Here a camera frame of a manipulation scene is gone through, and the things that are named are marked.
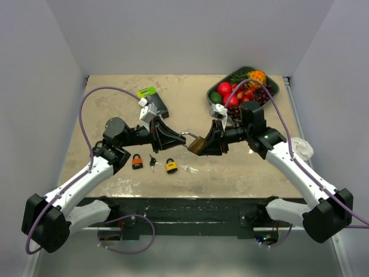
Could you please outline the orange black padlock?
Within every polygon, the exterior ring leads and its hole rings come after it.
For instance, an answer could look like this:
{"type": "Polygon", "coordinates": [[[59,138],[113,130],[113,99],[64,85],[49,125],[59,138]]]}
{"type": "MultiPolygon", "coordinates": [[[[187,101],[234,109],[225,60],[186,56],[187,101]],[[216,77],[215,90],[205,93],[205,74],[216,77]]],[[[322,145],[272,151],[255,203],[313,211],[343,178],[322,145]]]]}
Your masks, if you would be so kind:
{"type": "Polygon", "coordinates": [[[139,154],[134,154],[132,159],[132,168],[133,170],[138,170],[143,168],[143,162],[141,156],[139,154]]]}

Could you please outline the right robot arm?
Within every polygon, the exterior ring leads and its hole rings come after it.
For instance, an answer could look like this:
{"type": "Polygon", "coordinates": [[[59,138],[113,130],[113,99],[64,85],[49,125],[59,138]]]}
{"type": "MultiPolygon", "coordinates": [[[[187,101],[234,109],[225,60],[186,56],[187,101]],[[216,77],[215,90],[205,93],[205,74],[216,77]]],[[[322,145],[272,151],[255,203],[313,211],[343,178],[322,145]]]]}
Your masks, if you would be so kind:
{"type": "Polygon", "coordinates": [[[257,212],[260,225],[269,227],[283,221],[305,229],[316,242],[323,243],[352,222],[350,210],[353,195],[347,189],[338,190],[322,179],[301,158],[289,149],[287,139],[276,129],[268,127],[263,108],[256,101],[241,105],[241,122],[227,126],[227,109],[212,104],[214,118],[205,138],[192,144],[191,151],[198,156],[220,156],[229,145],[246,141],[250,149],[278,169],[299,191],[305,204],[270,197],[257,212]]]}

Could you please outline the orange padlock key bunch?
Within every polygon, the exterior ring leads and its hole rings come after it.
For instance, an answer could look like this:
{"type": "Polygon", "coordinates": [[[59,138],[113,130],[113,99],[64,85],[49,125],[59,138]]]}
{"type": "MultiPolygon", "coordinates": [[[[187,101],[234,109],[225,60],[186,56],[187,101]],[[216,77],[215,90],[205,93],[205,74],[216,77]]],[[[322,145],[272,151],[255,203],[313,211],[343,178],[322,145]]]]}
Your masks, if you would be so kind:
{"type": "Polygon", "coordinates": [[[154,173],[154,171],[155,171],[155,166],[156,166],[156,165],[161,165],[161,163],[159,163],[159,162],[156,160],[156,158],[155,158],[154,156],[152,156],[152,155],[149,155],[149,156],[150,156],[150,162],[149,162],[149,165],[150,165],[150,167],[151,167],[152,172],[154,173]]]}

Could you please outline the brass padlock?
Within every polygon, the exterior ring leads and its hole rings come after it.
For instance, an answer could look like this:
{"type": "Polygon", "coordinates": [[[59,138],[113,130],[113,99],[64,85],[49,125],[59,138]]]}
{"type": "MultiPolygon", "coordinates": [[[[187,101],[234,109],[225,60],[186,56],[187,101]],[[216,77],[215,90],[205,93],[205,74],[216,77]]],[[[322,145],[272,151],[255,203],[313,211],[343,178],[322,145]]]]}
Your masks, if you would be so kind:
{"type": "Polygon", "coordinates": [[[191,153],[198,155],[200,154],[201,150],[203,149],[204,144],[206,143],[206,140],[202,138],[201,136],[197,136],[191,132],[182,132],[180,134],[181,136],[190,136],[194,138],[194,141],[189,145],[184,145],[184,147],[191,153]]]}

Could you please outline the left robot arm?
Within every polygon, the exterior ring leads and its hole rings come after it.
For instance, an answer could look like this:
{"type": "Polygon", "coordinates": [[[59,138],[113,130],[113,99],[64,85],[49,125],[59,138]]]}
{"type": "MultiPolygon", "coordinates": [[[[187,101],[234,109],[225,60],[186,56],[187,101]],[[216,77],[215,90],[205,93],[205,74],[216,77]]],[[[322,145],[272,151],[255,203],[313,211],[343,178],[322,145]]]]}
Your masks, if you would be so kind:
{"type": "Polygon", "coordinates": [[[26,202],[21,231],[27,235],[26,252],[34,241],[41,249],[52,253],[58,250],[75,231],[95,223],[114,226],[119,221],[119,204],[106,196],[79,206],[81,200],[95,187],[121,170],[131,154],[124,148],[150,144],[154,152],[185,145],[181,134],[154,117],[149,126],[128,127],[119,117],[109,119],[103,139],[90,149],[90,162],[75,176],[53,191],[32,195],[26,202]]]}

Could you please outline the silver key bunch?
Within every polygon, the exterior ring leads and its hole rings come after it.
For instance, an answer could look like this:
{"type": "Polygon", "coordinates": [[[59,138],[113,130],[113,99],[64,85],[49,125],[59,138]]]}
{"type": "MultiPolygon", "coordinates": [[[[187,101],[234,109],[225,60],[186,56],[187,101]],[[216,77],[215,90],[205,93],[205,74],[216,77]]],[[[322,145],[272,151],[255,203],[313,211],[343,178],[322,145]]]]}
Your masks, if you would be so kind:
{"type": "Polygon", "coordinates": [[[198,174],[198,170],[194,169],[193,167],[189,167],[189,166],[181,166],[182,169],[184,169],[184,171],[190,173],[190,174],[198,174]]]}

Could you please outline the yellow black padlock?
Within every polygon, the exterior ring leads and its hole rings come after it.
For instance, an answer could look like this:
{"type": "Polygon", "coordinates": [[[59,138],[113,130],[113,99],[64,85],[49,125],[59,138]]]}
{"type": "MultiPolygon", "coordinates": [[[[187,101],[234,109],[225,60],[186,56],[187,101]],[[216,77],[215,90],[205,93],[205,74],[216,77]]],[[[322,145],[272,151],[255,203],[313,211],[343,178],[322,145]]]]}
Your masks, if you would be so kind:
{"type": "Polygon", "coordinates": [[[166,172],[167,174],[173,174],[178,171],[176,162],[172,158],[168,158],[166,161],[166,172]]]}

